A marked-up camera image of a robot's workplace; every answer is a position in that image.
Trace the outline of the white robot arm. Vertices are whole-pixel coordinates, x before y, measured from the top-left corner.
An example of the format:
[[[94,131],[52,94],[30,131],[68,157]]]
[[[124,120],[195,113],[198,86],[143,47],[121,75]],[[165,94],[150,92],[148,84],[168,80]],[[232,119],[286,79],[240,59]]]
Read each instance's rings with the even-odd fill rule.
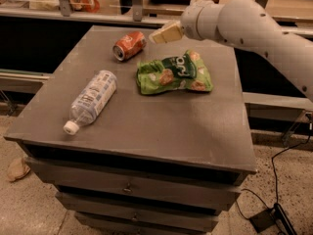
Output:
[[[253,52],[313,100],[313,42],[283,30],[252,0],[232,0],[225,5],[191,0],[178,21],[166,23],[149,39],[159,44],[183,37]]]

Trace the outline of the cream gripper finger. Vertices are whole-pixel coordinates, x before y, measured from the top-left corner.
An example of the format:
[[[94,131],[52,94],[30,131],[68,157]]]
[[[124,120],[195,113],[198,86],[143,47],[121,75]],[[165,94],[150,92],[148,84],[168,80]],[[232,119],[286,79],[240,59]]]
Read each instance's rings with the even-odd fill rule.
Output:
[[[170,21],[151,33],[149,39],[155,44],[160,44],[180,40],[183,35],[181,23],[179,21]]]

